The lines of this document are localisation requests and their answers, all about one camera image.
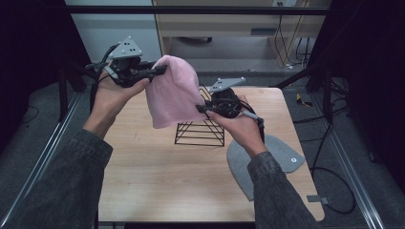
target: hand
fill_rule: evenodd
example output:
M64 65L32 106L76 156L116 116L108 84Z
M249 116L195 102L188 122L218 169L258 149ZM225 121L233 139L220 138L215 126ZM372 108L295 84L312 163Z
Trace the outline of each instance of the hand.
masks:
M131 88L121 88L106 72L101 74L100 79L95 105L83 129L104 138L128 100L141 93L150 81L145 78Z
M247 103L244 95L238 97ZM207 114L218 125L224 127L233 139L245 148L250 157L254 158L258 154L268 151L260 137L259 127L254 119L244 114L239 114L235 118L226 118L214 112L207 112Z

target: pink beanie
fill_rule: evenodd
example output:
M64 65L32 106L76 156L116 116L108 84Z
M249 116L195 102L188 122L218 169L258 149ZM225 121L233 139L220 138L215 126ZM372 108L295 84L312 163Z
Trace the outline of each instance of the pink beanie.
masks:
M155 66L167 65L165 74L157 75L146 87L146 99L155 129L190 121L202 121L196 105L204 105L196 71L185 60L165 55Z

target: denim sleeve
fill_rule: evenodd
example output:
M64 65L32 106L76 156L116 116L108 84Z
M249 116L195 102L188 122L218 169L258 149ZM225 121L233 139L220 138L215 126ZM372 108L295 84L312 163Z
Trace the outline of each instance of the denim sleeve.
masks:
M254 187L256 229L319 228L271 153L255 156L247 170Z
M113 148L80 130L49 163L6 228L92 228Z

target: white wall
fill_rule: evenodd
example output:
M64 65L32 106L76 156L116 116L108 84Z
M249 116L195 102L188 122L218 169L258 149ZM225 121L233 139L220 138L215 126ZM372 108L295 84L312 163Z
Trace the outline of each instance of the white wall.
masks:
M69 5L152 6L151 0L65 0ZM72 14L77 30L93 62L107 50L131 36L142 50L144 61L161 58L160 42L153 14Z

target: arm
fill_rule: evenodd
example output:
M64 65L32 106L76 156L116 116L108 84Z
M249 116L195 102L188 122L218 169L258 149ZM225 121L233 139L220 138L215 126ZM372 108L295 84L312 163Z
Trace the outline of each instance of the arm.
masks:
M126 102L148 83L144 79L128 89L109 77L99 83L95 106L83 130L54 155L5 228L92 227L104 169L113 152L103 138Z
M244 96L240 99L247 102ZM315 218L268 152L256 121L242 114L233 119L213 112L207 114L226 128L251 157L247 169L254 186L256 228L318 228Z

